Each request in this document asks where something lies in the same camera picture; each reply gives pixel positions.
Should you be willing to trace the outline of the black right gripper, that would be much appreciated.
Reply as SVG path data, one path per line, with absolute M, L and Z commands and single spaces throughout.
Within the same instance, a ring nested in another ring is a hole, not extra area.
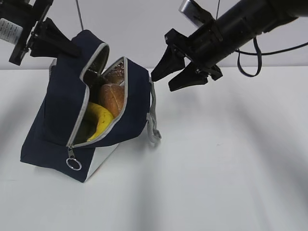
M 216 62 L 211 64 L 206 61 L 220 43 L 220 39 L 215 20 L 198 28 L 189 37 L 171 29 L 165 34 L 167 49 L 151 72 L 152 81 L 157 82 L 180 70 L 168 83 L 169 90 L 173 92 L 186 87 L 205 85 L 208 76 L 213 80 L 221 78 L 222 72 Z

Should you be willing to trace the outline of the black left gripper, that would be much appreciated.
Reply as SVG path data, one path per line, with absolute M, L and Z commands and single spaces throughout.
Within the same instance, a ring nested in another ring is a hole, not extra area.
M 14 45 L 9 62 L 20 65 L 29 51 L 32 57 L 57 58 L 66 54 L 77 58 L 80 48 L 69 40 L 47 12 L 52 0 L 2 0 L 0 2 L 0 39 Z

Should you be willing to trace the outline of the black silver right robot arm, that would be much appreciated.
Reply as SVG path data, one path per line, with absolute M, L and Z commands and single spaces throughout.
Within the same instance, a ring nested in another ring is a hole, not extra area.
M 197 30 L 185 36 L 175 29 L 165 34 L 167 49 L 151 73 L 152 81 L 179 72 L 168 83 L 170 91 L 204 85 L 208 77 L 223 76 L 217 66 L 221 60 L 253 41 L 258 59 L 257 73 L 262 67 L 262 55 L 257 36 L 308 15 L 306 0 L 241 0 L 215 19 L 194 0 L 182 1 L 179 12 Z

